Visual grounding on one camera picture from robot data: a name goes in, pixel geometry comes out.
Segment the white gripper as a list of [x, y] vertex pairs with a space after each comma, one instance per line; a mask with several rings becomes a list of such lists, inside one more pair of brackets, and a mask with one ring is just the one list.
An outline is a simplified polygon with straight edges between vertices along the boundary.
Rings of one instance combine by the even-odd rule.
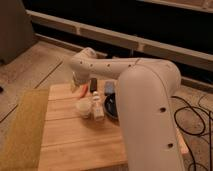
[[77, 90], [76, 85], [82, 85], [86, 84], [90, 79], [90, 74], [89, 73], [84, 73], [84, 72], [73, 72], [73, 80], [71, 81], [70, 84], [70, 90], [71, 92], [75, 92]]

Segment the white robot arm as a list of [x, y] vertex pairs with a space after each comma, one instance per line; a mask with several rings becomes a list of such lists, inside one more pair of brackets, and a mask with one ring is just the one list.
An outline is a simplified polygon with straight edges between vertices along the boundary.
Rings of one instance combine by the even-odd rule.
[[171, 97], [181, 85], [177, 66], [162, 59], [99, 59], [91, 48], [70, 58], [76, 84], [92, 74], [117, 81], [115, 95], [129, 171], [185, 171]]

